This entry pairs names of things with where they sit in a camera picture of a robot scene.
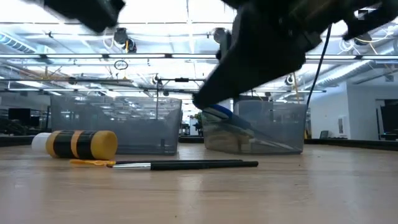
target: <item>white bottle cap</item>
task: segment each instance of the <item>white bottle cap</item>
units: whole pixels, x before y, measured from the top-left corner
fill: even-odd
[[[51,133],[40,133],[33,138],[32,150],[37,152],[45,152],[45,143]]]

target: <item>wooden table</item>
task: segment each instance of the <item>wooden table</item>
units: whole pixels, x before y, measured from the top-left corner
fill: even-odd
[[[182,144],[177,158],[260,166],[112,170],[0,148],[0,223],[398,223],[396,152],[306,146],[299,156],[237,156]]]

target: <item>yellow and black bottle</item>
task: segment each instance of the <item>yellow and black bottle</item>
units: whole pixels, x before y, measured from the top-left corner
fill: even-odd
[[[40,133],[32,141],[33,150],[45,150],[62,159],[109,160],[117,148],[118,139],[112,131],[54,131]]]

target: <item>clear plastic bin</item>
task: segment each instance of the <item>clear plastic bin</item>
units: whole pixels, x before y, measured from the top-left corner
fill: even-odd
[[[235,104],[227,121],[202,113],[205,146],[240,154],[300,154],[306,112],[306,105],[247,100]]]
[[[52,130],[109,130],[118,154],[177,152],[182,101],[173,98],[52,96]]]

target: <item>black cable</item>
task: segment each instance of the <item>black cable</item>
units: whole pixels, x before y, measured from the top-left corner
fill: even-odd
[[[312,83],[312,86],[311,86],[310,94],[308,95],[307,107],[310,105],[312,92],[313,92],[313,89],[315,88],[315,85],[317,84],[319,73],[321,72],[322,62],[323,62],[323,58],[325,57],[325,54],[326,54],[326,49],[328,48],[330,34],[331,34],[331,25],[328,28],[328,33],[326,35],[325,45],[323,46],[321,58],[319,59],[317,73],[315,74],[315,78],[313,79],[313,83]]]

